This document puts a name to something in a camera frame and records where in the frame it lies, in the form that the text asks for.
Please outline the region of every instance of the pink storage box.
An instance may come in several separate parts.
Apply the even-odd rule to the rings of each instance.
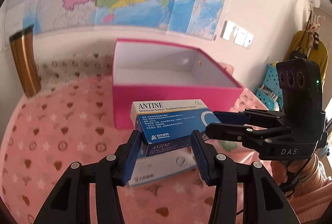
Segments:
[[[198,48],[144,39],[117,39],[113,62],[115,127],[132,128],[134,101],[201,99],[228,111],[242,86]]]

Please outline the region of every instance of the hand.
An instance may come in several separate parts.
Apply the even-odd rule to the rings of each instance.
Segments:
[[[287,170],[291,173],[296,174],[301,167],[305,164],[307,160],[297,160],[293,161],[288,168],[286,168],[281,162],[273,160],[271,161],[271,169],[272,169],[272,177],[275,180],[275,182],[280,185],[281,183],[287,182]],[[299,174],[300,178],[303,178],[307,175],[309,175],[313,169],[315,168],[316,164],[316,156],[313,155],[309,163],[304,167],[304,169]]]

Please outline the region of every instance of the mustard yellow clothing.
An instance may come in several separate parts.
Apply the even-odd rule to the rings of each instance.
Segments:
[[[304,31],[298,31],[295,34],[295,36],[288,48],[288,51],[285,55],[285,58],[283,59],[284,61],[288,60],[291,52],[294,50],[297,50],[298,47],[303,48],[306,53],[308,52],[307,43],[308,43],[309,32],[306,31],[304,33],[304,37],[302,39],[303,33],[304,33]],[[311,49],[308,59],[311,61],[317,62],[317,64],[319,65],[319,68],[320,68],[321,78],[322,78],[322,80],[324,80],[326,67],[327,67],[327,61],[328,61],[328,53],[327,53],[327,48],[325,47],[323,42],[319,41],[318,49],[314,49],[314,48]]]

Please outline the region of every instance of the gold cup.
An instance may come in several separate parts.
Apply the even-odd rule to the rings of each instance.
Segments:
[[[33,97],[40,89],[40,79],[34,61],[33,25],[15,33],[9,38],[10,47],[25,95]]]

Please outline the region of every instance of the black cup lid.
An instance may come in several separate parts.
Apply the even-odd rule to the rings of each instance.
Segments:
[[[21,38],[22,36],[26,35],[26,34],[29,34],[29,33],[32,33],[34,30],[34,25],[29,25],[28,27],[22,29],[21,31],[18,31],[16,32],[15,34],[11,35],[9,37],[9,41],[12,42],[12,41],[15,41],[19,38]]]

